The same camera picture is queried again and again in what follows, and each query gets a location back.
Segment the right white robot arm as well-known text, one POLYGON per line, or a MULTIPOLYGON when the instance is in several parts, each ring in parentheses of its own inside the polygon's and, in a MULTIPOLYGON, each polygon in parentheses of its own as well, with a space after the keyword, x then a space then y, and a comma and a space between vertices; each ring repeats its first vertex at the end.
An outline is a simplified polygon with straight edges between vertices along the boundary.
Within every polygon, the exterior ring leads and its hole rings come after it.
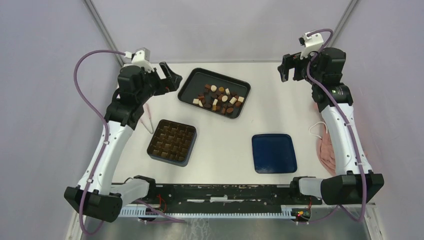
POLYGON ((335 176, 321 179, 295 177, 289 189, 289 199, 302 204, 309 196, 322 199, 327 205, 367 204, 384 186, 384 177, 375 173, 362 149, 355 126, 353 97, 342 83, 346 53, 327 47, 309 56, 286 54, 277 70, 282 82, 306 80, 311 84, 312 98, 317 104, 335 156, 335 176))

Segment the pink tongs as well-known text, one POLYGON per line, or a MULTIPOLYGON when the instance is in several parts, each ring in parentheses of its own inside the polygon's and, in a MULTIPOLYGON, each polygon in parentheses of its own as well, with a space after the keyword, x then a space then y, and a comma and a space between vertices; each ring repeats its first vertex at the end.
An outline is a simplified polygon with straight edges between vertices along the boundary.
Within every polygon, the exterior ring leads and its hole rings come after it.
POLYGON ((148 103, 144 104, 143 110, 145 111, 146 116, 142 116, 139 120, 139 122, 143 125, 143 127, 147 130, 147 132, 151 135, 154 133, 154 125, 151 115, 150 106, 148 103))

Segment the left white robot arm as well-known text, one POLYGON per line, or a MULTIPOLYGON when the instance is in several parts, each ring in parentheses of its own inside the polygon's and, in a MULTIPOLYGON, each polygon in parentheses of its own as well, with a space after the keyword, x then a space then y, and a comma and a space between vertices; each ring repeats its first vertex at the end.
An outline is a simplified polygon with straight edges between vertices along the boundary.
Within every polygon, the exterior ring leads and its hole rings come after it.
POLYGON ((118 88, 101 117, 103 131, 94 156, 76 186, 68 186, 64 198, 72 208, 84 216, 104 222, 114 222, 122 207, 137 199, 153 203, 157 190, 150 186, 152 179, 141 177, 113 186, 113 176, 129 138, 144 113, 144 104, 153 96, 175 92, 183 79, 171 70, 166 62, 159 66, 165 77, 156 69, 128 65, 117 77, 118 88))

